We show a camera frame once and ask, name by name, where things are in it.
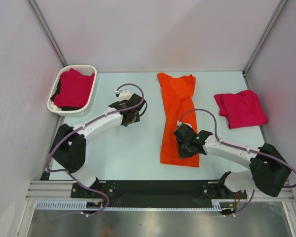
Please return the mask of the orange t shirt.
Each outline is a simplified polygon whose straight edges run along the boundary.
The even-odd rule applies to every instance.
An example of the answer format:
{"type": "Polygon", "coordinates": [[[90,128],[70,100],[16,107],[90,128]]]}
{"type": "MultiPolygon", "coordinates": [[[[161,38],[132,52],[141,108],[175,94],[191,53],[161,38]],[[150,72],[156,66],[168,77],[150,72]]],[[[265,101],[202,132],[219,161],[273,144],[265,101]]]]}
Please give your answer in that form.
{"type": "Polygon", "coordinates": [[[194,131],[197,131],[196,112],[187,115],[185,112],[194,109],[192,97],[196,86],[196,77],[193,75],[173,78],[165,73],[158,73],[157,78],[161,87],[164,112],[166,116],[164,133],[161,143],[160,162],[168,165],[187,167],[199,167],[200,156],[193,155],[190,158],[180,158],[178,144],[173,132],[177,128],[177,122],[188,123],[194,131]]]}

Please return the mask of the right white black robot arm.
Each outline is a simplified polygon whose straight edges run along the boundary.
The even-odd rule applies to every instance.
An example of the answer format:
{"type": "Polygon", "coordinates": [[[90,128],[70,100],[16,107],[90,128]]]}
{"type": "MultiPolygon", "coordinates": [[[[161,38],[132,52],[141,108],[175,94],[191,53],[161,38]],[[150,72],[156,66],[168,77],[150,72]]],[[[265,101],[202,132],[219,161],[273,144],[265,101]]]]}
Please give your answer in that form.
{"type": "Polygon", "coordinates": [[[190,125],[182,124],[174,131],[179,157],[186,159],[197,154],[224,158],[245,167],[246,171],[228,171],[220,178],[218,193],[231,197],[241,190],[258,189],[264,194],[277,197],[291,174],[286,161],[271,144],[261,147],[228,145],[216,134],[201,130],[196,133],[190,125]]]}

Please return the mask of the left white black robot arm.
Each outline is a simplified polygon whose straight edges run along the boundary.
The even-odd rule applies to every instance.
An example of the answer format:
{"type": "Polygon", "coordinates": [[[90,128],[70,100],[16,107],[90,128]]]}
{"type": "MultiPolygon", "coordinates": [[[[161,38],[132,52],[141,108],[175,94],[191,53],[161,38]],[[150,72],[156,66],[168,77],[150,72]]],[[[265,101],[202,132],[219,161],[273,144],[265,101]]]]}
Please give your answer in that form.
{"type": "Polygon", "coordinates": [[[61,125],[52,143],[48,159],[61,165],[60,172],[66,172],[73,180],[82,185],[82,192],[92,198],[98,194],[98,178],[87,167],[86,151],[89,142],[103,132],[139,122],[140,112],[147,102],[134,93],[129,99],[116,101],[99,116],[75,125],[61,125]]]}

